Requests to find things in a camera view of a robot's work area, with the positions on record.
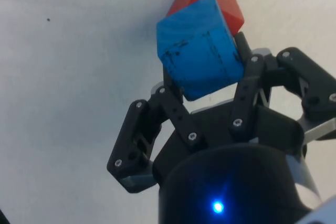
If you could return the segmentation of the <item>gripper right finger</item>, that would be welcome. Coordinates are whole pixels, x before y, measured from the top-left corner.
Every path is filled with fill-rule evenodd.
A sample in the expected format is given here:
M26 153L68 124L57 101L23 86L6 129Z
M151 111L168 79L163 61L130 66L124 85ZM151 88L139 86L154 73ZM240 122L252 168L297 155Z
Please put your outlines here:
M232 103L230 130L246 138L256 122L258 106L269 106L271 88L283 86L301 100L303 114L298 120L304 142L335 138L335 78L305 53L289 47L276 56L254 53L244 33L234 36L244 64Z

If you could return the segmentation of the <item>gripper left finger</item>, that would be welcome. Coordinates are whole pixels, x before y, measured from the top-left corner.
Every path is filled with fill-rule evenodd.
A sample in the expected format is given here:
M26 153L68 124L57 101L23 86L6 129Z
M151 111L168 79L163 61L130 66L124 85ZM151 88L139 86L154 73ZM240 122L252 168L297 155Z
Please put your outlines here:
M151 161L162 123L170 121L174 132ZM183 95L166 69L163 82L153 88L149 100L135 100L116 139L107 170L129 193L163 185L184 159L206 147L203 133L183 105Z

